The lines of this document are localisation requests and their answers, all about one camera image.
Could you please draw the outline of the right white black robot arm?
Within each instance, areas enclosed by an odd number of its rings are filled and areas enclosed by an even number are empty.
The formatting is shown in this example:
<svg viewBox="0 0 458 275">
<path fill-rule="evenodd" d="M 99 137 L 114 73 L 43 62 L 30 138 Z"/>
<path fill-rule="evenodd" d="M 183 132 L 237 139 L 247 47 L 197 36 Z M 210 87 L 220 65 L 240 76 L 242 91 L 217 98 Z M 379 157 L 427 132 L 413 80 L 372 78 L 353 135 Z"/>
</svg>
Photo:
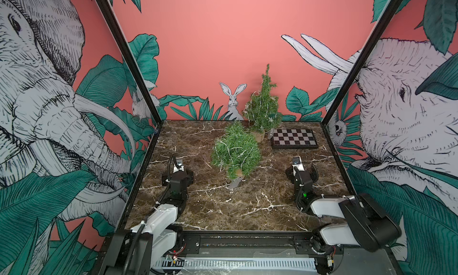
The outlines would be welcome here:
<svg viewBox="0 0 458 275">
<path fill-rule="evenodd" d="M 293 158 L 285 173 L 294 185 L 293 202 L 300 212 L 344 220 L 312 232 L 310 244 L 315 253 L 329 254 L 339 245 L 359 246 L 375 252 L 401 237 L 400 226 L 370 195 L 316 194 L 314 184 L 318 181 L 318 171 L 314 165 L 305 168 L 299 157 Z"/>
</svg>

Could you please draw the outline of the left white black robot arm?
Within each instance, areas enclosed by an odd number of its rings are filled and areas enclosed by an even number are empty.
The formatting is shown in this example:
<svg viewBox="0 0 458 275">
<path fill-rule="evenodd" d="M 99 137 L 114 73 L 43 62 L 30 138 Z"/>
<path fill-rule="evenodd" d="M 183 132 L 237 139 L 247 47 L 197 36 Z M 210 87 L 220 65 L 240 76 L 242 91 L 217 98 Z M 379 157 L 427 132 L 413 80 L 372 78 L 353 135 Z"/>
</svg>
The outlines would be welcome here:
<svg viewBox="0 0 458 275">
<path fill-rule="evenodd" d="M 100 275 L 166 275 L 171 272 L 156 267 L 162 258 L 173 263 L 184 251 L 182 228 L 174 223 L 184 212 L 188 200 L 187 188 L 194 183 L 192 170 L 186 169 L 181 158 L 172 155 L 162 175 L 165 191 L 140 224 L 118 230 L 112 236 L 101 263 Z"/>
</svg>

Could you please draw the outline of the mini christmas tree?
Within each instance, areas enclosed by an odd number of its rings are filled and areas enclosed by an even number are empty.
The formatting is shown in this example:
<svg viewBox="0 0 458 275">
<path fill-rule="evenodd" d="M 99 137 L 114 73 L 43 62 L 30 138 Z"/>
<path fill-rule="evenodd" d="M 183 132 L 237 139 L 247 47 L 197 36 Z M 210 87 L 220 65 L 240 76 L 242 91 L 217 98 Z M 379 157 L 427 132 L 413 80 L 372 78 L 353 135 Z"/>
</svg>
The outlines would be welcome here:
<svg viewBox="0 0 458 275">
<path fill-rule="evenodd" d="M 249 121 L 249 130 L 258 143 L 264 140 L 266 133 L 280 126 L 283 116 L 279 112 L 279 97 L 271 93 L 277 84 L 272 82 L 269 70 L 270 65 L 267 64 L 261 90 L 252 94 L 243 110 L 244 117 Z"/>
<path fill-rule="evenodd" d="M 251 175 L 259 166 L 261 151 L 254 135 L 235 121 L 215 141 L 211 164 L 224 171 L 230 180 Z"/>
</svg>

